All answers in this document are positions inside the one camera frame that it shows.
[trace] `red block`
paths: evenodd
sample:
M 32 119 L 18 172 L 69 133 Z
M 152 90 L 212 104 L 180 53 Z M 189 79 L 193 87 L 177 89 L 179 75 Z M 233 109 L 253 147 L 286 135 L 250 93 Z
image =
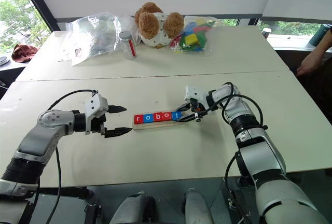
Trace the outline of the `red block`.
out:
M 134 115 L 134 124 L 143 124 L 143 123 L 144 123 L 143 114 Z
M 161 117 L 162 121 L 171 121 L 172 120 L 172 113 L 170 111 L 166 113 L 162 113 Z
M 195 33 L 197 33 L 197 32 L 200 32 L 200 31 L 208 31 L 208 30 L 210 30 L 210 29 L 211 29 L 211 28 L 208 27 L 208 26 L 197 26 L 197 27 L 193 28 L 193 31 L 194 31 Z
M 162 121 L 162 113 L 154 113 L 154 122 Z

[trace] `black cable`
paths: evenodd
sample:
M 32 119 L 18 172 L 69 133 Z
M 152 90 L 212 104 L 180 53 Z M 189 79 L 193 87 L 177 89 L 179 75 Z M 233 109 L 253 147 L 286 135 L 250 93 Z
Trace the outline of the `black cable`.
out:
M 61 98 L 59 98 L 57 101 L 55 101 L 47 110 L 51 110 L 55 105 L 57 105 L 60 101 L 62 101 L 64 98 L 68 97 L 69 95 L 72 95 L 74 93 L 79 93 L 79 92 L 91 92 L 92 95 L 95 95 L 97 92 L 97 90 L 91 90 L 91 89 L 81 89 L 81 90 L 76 90 L 76 91 L 73 91 L 73 92 L 70 92 L 64 96 L 62 96 Z M 60 200 L 60 195 L 61 195 L 61 166 L 60 166 L 60 158 L 59 158 L 59 150 L 58 148 L 56 147 L 56 155 L 57 155 L 57 165 L 58 165 L 58 174 L 59 174 L 59 184 L 58 184 L 58 194 L 57 194 L 57 200 L 56 200 L 56 203 L 52 209 L 52 212 L 51 214 L 48 216 L 48 219 L 46 221 L 46 224 L 49 224 L 51 219 L 52 219 L 52 216 L 53 214 L 55 213 L 56 209 L 57 209 L 57 206 L 58 206 L 58 203 L 59 203 L 59 200 Z
M 36 196 L 35 196 L 35 200 L 33 202 L 34 205 L 34 209 L 36 208 L 36 205 L 38 203 L 38 198 L 39 198 L 39 190 L 40 190 L 40 178 L 38 178 L 38 182 L 37 182 L 37 189 L 36 189 Z
M 57 101 L 55 101 L 47 110 L 51 110 L 55 105 L 57 105 L 60 101 L 62 101 L 64 98 L 68 97 L 69 95 L 72 95 L 74 93 L 79 93 L 79 92 L 91 92 L 93 95 L 95 95 L 97 92 L 97 90 L 91 90 L 91 89 L 81 89 L 81 90 L 76 90 L 73 92 L 70 92 L 64 96 L 62 96 L 60 99 L 58 99 Z
M 48 219 L 46 221 L 46 224 L 49 224 L 51 219 L 52 219 L 52 216 L 54 214 L 54 212 L 56 211 L 57 209 L 57 206 L 58 206 L 58 203 L 59 203 L 59 200 L 60 200 L 60 195 L 61 195 L 61 166 L 60 166 L 60 158 L 59 158 L 59 151 L 58 151 L 58 148 L 56 147 L 56 154 L 57 154 L 57 165 L 58 165 L 58 174 L 59 174 L 59 187 L 58 187 L 58 195 L 57 195 L 57 200 L 56 200 L 56 203 L 52 209 L 52 212 L 51 214 L 48 216 Z
M 234 85 L 233 85 L 233 83 L 231 83 L 231 82 L 227 82 L 227 83 L 225 83 L 225 84 L 230 85 L 230 93 L 229 93 L 229 96 L 228 96 L 228 99 L 227 99 L 225 105 L 223 106 L 222 103 L 220 103 L 220 104 L 221 104 L 221 106 L 223 107 L 223 110 L 222 110 L 222 117 L 223 117 L 224 121 L 225 121 L 226 123 L 228 123 L 227 119 L 225 118 L 225 109 L 226 109 L 227 105 L 229 104 L 229 102 L 230 102 L 230 100 L 231 100 L 231 98 L 232 98 L 232 96 L 233 96 L 233 93 L 234 93 Z
M 232 166 L 233 162 L 235 160 L 235 155 L 232 157 L 232 159 L 229 161 L 227 168 L 226 168 L 226 172 L 225 172 L 225 185 L 226 185 L 226 189 L 227 192 L 231 198 L 231 200 L 233 201 L 233 203 L 235 204 L 235 206 L 237 207 L 237 209 L 239 210 L 241 216 L 243 217 L 244 221 L 247 223 L 251 223 L 251 221 L 249 220 L 249 218 L 247 217 L 246 213 L 243 211 L 243 209 L 241 208 L 240 204 L 238 203 L 238 201 L 236 200 L 236 198 L 232 195 L 231 191 L 229 190 L 229 186 L 228 186 L 228 172 L 230 167 Z
M 233 94 L 232 97 L 241 97 L 241 98 L 245 98 L 245 99 L 251 101 L 251 102 L 256 106 L 256 108 L 258 109 L 259 117 L 260 117 L 260 125 L 263 126 L 263 120 L 264 120 L 264 119 L 263 119 L 263 113 L 262 113 L 262 111 L 261 111 L 259 105 L 258 105 L 258 104 L 257 104 L 252 98 L 250 98 L 250 97 L 248 97 L 248 96 L 245 96 L 245 95 L 241 95 L 241 94 Z M 228 95 L 228 96 L 225 96 L 225 97 L 221 98 L 220 100 L 216 101 L 211 107 L 209 107 L 208 109 L 206 109 L 206 110 L 204 110 L 204 111 L 195 111 L 195 112 L 198 113 L 198 114 L 207 113 L 207 112 L 210 111 L 212 108 L 216 107 L 221 101 L 223 101 L 223 100 L 225 100 L 225 99 L 227 99 L 227 98 L 230 98 L 230 96 Z

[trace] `red cloth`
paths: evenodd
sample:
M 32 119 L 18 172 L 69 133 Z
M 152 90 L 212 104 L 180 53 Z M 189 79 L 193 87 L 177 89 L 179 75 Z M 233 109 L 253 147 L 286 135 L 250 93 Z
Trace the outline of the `red cloth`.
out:
M 28 62 L 37 53 L 38 49 L 31 45 L 16 44 L 11 58 L 16 62 Z

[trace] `white table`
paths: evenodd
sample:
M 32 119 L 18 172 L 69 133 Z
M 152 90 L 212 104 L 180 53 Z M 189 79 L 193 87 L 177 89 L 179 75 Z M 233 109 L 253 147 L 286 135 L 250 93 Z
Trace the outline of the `white table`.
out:
M 98 89 L 109 104 L 128 110 L 108 114 L 105 126 L 130 127 L 133 113 L 174 109 L 185 86 L 206 91 L 232 81 L 262 108 L 268 134 L 283 155 L 287 170 L 332 166 L 331 125 L 289 71 L 157 78 L 14 82 L 0 101 L 0 173 L 37 117 L 60 96 L 77 89 Z M 75 94 L 57 109 L 84 111 L 89 93 Z M 200 123 L 131 131 L 116 138 L 75 133 L 59 142 L 63 186 L 86 186 L 221 177 L 237 151 L 234 135 L 215 111 Z M 55 156 L 41 176 L 42 187 L 56 187 Z M 234 165 L 230 175 L 239 175 Z
M 256 26 L 222 27 L 213 33 L 207 56 L 175 54 L 168 47 L 140 44 L 137 59 L 126 60 L 121 51 L 90 58 L 78 66 L 57 62 L 65 32 L 53 32 L 17 81 L 129 78 L 284 71 L 288 67 Z

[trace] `human hand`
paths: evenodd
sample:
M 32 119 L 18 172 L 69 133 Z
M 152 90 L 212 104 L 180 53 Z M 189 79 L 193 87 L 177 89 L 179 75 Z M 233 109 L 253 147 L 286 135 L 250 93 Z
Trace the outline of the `human hand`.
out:
M 318 68 L 322 63 L 323 55 L 324 53 L 312 51 L 296 69 L 296 76 L 308 74 Z

